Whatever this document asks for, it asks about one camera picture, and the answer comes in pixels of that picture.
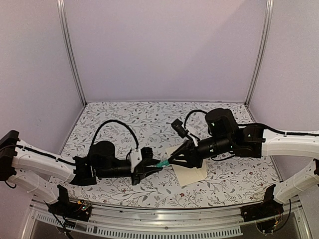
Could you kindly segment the green white glue stick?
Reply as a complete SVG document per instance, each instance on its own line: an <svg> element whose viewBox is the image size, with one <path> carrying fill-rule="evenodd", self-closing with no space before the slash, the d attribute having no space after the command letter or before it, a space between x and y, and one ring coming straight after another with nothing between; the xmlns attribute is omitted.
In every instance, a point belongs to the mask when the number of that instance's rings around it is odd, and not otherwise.
<svg viewBox="0 0 319 239"><path fill-rule="evenodd" d="M156 164L157 168L164 168L164 167L167 167L167 166L170 166L170 163L169 163L168 160L164 160L164 161L161 161L158 164Z"/></svg>

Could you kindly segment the cream envelope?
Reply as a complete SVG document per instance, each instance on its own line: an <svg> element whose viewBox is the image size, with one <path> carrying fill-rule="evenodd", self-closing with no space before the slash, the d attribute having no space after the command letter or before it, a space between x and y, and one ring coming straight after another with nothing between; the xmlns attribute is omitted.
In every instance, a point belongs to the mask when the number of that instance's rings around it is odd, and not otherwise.
<svg viewBox="0 0 319 239"><path fill-rule="evenodd" d="M180 187L187 186L207 178L207 166L206 161L203 161L202 167L186 168L179 165L172 164L172 168L178 179Z"/></svg>

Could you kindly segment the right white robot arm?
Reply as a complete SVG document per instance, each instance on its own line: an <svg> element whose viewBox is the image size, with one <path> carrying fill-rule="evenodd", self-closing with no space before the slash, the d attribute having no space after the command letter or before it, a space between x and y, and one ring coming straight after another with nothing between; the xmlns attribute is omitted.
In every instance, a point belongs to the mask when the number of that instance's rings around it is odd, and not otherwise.
<svg viewBox="0 0 319 239"><path fill-rule="evenodd" d="M204 116L208 138L197 139L185 123L176 119L172 128L185 142L169 157L170 164L201 168L203 161L223 153L241 158L273 157L307 159L299 171L286 180L268 187L258 213L268 217L292 197L319 182L319 133L317 131L289 131L272 128L263 123L238 123L229 109L218 108Z"/></svg>

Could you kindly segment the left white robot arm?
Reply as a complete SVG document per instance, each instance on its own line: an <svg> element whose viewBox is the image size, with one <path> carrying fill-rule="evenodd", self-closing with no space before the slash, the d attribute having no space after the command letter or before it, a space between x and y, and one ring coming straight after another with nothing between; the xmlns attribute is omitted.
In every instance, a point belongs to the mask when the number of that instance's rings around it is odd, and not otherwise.
<svg viewBox="0 0 319 239"><path fill-rule="evenodd" d="M96 185L98 179L127 178L137 185L144 178L160 172L159 160L153 158L150 147L129 151L125 160L115 157L115 146L100 141L89 148L88 155L62 156L36 148L19 139L16 130L9 131L0 140L0 179L20 185L28 192L54 204L63 216L74 212L74 205L60 194L64 189L53 189L39 173L59 178L75 186Z"/></svg>

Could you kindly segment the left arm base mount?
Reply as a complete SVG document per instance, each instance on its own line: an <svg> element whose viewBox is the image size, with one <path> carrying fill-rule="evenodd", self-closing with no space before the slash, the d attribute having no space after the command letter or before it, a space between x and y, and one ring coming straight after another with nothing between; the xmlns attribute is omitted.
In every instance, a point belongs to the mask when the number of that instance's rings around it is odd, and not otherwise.
<svg viewBox="0 0 319 239"><path fill-rule="evenodd" d="M48 211L67 219L88 222L92 212L92 205L84 200L71 202L67 189L61 185L58 185L57 188L59 192L57 202L49 204Z"/></svg>

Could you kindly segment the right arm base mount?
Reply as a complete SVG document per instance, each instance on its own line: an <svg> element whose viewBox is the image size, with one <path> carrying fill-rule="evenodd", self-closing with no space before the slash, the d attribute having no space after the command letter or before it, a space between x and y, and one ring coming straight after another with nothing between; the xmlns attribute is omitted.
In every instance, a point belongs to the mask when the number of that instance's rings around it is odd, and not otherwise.
<svg viewBox="0 0 319 239"><path fill-rule="evenodd" d="M276 185L273 184L266 189L262 202L240 208L241 217L243 218L244 222L272 217L284 212L283 204L274 200L275 186Z"/></svg>

